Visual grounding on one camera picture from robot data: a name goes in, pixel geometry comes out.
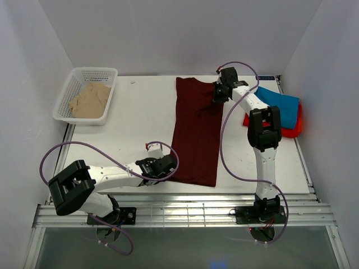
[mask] plastic basket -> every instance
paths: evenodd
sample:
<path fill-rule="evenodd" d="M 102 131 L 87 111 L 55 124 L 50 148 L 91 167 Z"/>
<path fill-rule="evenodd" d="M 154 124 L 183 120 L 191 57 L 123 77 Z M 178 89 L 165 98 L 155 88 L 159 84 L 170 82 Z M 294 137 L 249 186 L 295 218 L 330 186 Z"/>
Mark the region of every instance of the plastic basket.
<path fill-rule="evenodd" d="M 71 71 L 69 77 L 67 78 L 64 87 L 56 101 L 55 108 L 53 111 L 53 118 L 56 120 L 62 120 L 69 124 L 77 125 L 105 125 L 108 109 L 111 103 L 111 98 L 113 95 L 114 86 L 116 84 L 116 77 L 118 72 L 114 68 L 105 68 L 105 67 L 78 67 Z M 111 88 L 110 95 L 108 97 L 107 105 L 105 111 L 101 118 L 98 119 L 82 119 L 74 118 L 71 114 L 68 103 L 79 94 L 79 92 L 85 88 L 85 86 L 90 82 L 101 82 L 107 87 Z"/>

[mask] red cloth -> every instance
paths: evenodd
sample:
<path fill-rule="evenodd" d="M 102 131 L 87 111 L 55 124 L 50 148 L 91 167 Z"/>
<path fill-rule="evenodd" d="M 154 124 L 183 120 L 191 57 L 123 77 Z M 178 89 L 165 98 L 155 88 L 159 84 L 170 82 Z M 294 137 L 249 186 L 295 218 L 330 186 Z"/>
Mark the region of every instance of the red cloth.
<path fill-rule="evenodd" d="M 243 125 L 248 126 L 249 125 L 249 117 L 246 114 L 245 119 L 243 120 Z M 269 123 L 264 122 L 263 126 L 268 126 Z M 299 104 L 298 107 L 298 116 L 297 116 L 297 123 L 293 130 L 282 128 L 282 136 L 288 137 L 288 138 L 295 138 L 302 132 L 302 105 Z"/>
<path fill-rule="evenodd" d="M 170 180 L 215 187 L 223 104 L 212 102 L 212 83 L 177 77 L 176 89 L 172 147 L 180 161 Z"/>

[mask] folded cloth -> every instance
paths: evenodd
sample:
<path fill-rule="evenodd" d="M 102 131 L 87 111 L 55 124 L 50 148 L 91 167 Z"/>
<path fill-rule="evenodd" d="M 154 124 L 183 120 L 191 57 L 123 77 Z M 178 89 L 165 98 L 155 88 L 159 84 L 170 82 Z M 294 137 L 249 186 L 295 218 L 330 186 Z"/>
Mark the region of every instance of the folded cloth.
<path fill-rule="evenodd" d="M 170 180 L 215 187 L 223 104 L 212 101 L 212 83 L 193 77 L 177 77 L 176 90 L 172 147 L 180 164 Z"/>
<path fill-rule="evenodd" d="M 299 98 L 278 94 L 274 91 L 258 87 L 254 93 L 261 101 L 269 106 L 277 106 L 280 110 L 280 123 L 282 127 L 294 129 L 297 123 Z"/>
<path fill-rule="evenodd" d="M 111 88 L 101 82 L 89 82 L 86 87 L 68 103 L 74 118 L 101 118 L 110 95 Z"/>
<path fill-rule="evenodd" d="M 249 117 L 246 114 L 245 119 L 243 120 L 243 125 L 249 125 Z M 264 122 L 263 126 L 268 126 L 269 123 Z M 297 116 L 297 123 L 294 129 L 286 129 L 282 127 L 282 136 L 288 138 L 296 138 L 302 132 L 302 105 L 299 104 L 298 106 L 298 116 Z"/>

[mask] blue cloth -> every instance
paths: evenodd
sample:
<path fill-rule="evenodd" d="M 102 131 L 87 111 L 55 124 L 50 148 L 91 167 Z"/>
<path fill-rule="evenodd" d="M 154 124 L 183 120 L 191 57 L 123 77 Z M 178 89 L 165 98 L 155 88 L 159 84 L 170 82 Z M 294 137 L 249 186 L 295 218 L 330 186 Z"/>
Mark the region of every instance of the blue cloth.
<path fill-rule="evenodd" d="M 269 106 L 276 105 L 279 107 L 282 127 L 287 129 L 295 128 L 298 117 L 299 98 L 277 94 L 263 87 L 258 87 L 254 94 Z"/>

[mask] white table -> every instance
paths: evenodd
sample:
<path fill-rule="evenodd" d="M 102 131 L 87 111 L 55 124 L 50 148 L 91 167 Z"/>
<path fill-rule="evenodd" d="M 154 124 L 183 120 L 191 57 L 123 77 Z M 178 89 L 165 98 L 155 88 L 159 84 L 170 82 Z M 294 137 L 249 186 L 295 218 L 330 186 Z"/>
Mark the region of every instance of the white table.
<path fill-rule="evenodd" d="M 213 82 L 217 76 L 195 76 L 203 82 Z M 250 86 L 254 76 L 242 76 Z M 147 157 L 145 143 L 162 141 L 171 144 L 176 121 L 176 76 L 118 77 L 106 125 L 76 126 L 73 141 L 89 143 L 122 164 Z M 276 81 L 260 81 L 260 86 L 279 92 Z M 234 102 L 226 102 L 223 118 Z M 242 125 L 244 111 L 238 106 L 232 113 L 224 134 L 223 151 L 228 167 L 235 174 L 256 178 L 253 149 L 247 140 L 247 128 Z M 97 152 L 80 145 L 71 145 L 65 167 L 75 160 L 84 159 L 87 165 L 112 166 L 111 161 Z M 277 185 L 286 194 L 309 193 L 305 172 L 293 139 L 282 138 L 276 157 Z M 233 194 L 254 193 L 255 183 L 232 178 L 219 159 L 216 187 L 204 187 L 177 182 L 163 182 L 152 187 L 124 187 L 111 189 L 112 193 L 166 193 L 166 194 Z"/>

